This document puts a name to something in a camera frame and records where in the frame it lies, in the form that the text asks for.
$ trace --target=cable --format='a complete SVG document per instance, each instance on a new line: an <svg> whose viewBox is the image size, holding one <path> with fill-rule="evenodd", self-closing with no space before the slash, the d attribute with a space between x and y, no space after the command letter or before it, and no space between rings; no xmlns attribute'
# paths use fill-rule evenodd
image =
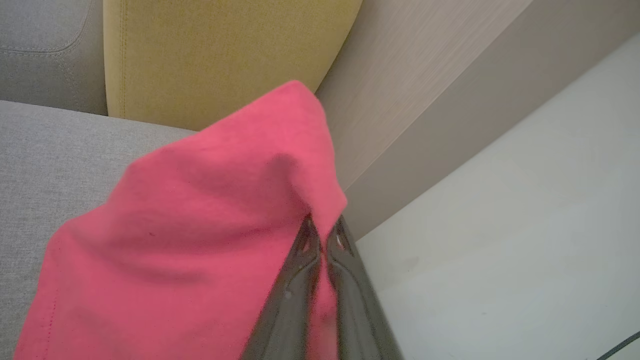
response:
<svg viewBox="0 0 640 360"><path fill-rule="evenodd" d="M605 360L605 359L610 358L613 354L617 353L623 347L626 347L627 345L631 344L634 340L637 340L638 338L640 338L640 331L638 331L637 333L629 336L625 341L622 341L621 343L617 344L616 347L614 347L611 350L609 350L603 356L600 356L598 358L598 360Z"/></svg>

